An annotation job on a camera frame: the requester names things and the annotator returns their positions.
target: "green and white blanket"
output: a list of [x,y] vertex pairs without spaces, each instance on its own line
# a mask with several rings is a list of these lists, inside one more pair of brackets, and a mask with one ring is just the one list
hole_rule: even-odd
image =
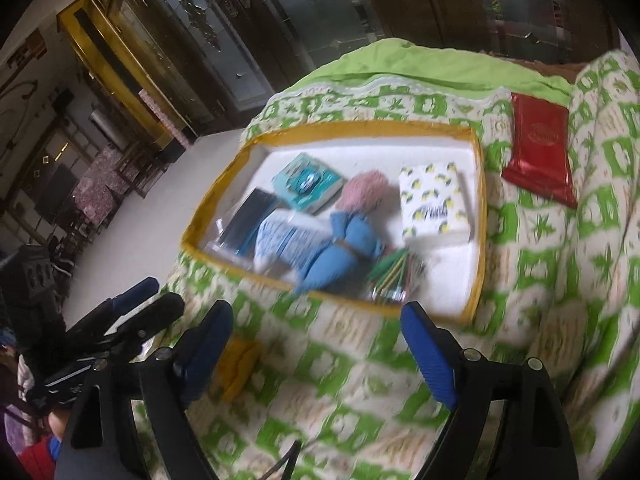
[[[303,81],[271,98],[242,138],[335,120],[476,130],[488,184],[486,277],[474,324],[452,331],[464,348],[493,360],[533,355],[544,362],[563,399],[583,480],[598,477],[640,413],[639,73],[634,59],[608,53],[584,69],[564,103],[558,85],[545,87],[548,78],[524,89],[506,82],[570,101],[576,212],[500,179],[511,154],[507,88],[469,96],[397,71],[357,86]],[[265,348],[235,402],[211,393],[188,411],[220,478],[258,478],[297,438],[305,444],[294,479],[409,480],[419,471],[448,413],[431,397],[397,320],[294,299],[186,254],[167,288],[183,296],[187,310],[162,344],[174,343],[222,298],[233,305],[236,332]],[[141,406],[136,413],[143,441],[151,442]],[[488,458],[498,415],[490,413],[475,473]],[[155,454],[148,456],[161,478]]]

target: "red package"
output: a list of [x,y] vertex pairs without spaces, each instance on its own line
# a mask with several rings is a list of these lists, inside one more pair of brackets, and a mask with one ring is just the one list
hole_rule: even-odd
[[514,135],[511,160],[502,178],[522,189],[575,209],[566,152],[569,110],[523,94],[511,94]]

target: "wall decoration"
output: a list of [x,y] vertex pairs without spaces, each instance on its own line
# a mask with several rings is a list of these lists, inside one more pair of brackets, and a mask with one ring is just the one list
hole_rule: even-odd
[[16,146],[15,139],[27,115],[29,101],[37,89],[37,80],[27,80],[0,93],[0,168],[4,166],[5,156]]
[[207,43],[215,49],[220,50],[218,35],[213,30],[213,27],[211,27],[211,24],[207,21],[207,9],[197,6],[193,0],[178,1],[180,2],[180,6],[187,13],[191,26],[200,31]]

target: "floor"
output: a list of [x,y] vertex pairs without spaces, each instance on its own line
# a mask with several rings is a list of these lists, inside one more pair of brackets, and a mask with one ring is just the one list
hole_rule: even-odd
[[162,284],[178,255],[180,238],[201,198],[238,151],[241,130],[197,140],[143,200],[130,194],[107,229],[76,262],[63,305],[67,327],[102,300],[147,276]]

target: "patterned bedspread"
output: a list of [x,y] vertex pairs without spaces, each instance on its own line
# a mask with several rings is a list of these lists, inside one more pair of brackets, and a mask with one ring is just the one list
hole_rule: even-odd
[[[594,479],[640,413],[639,96],[638,64],[623,52],[578,76],[569,146],[577,211],[501,180],[513,119],[505,88],[472,100],[400,76],[357,87],[313,82],[271,98],[242,139],[316,121],[473,127],[485,154],[487,267],[475,322],[453,333],[494,360],[544,362],[565,406],[580,477]],[[448,413],[423,383],[397,320],[294,298],[187,254],[167,288],[183,295],[187,313],[162,344],[223,298],[233,305],[236,332],[265,348],[235,402],[212,391],[188,411],[220,478],[258,478],[296,438],[304,447],[295,479],[409,480],[418,472]],[[141,406],[136,415],[150,443]],[[498,415],[490,413],[487,437]],[[161,478],[151,444],[146,449]],[[480,449],[474,472],[490,440]]]

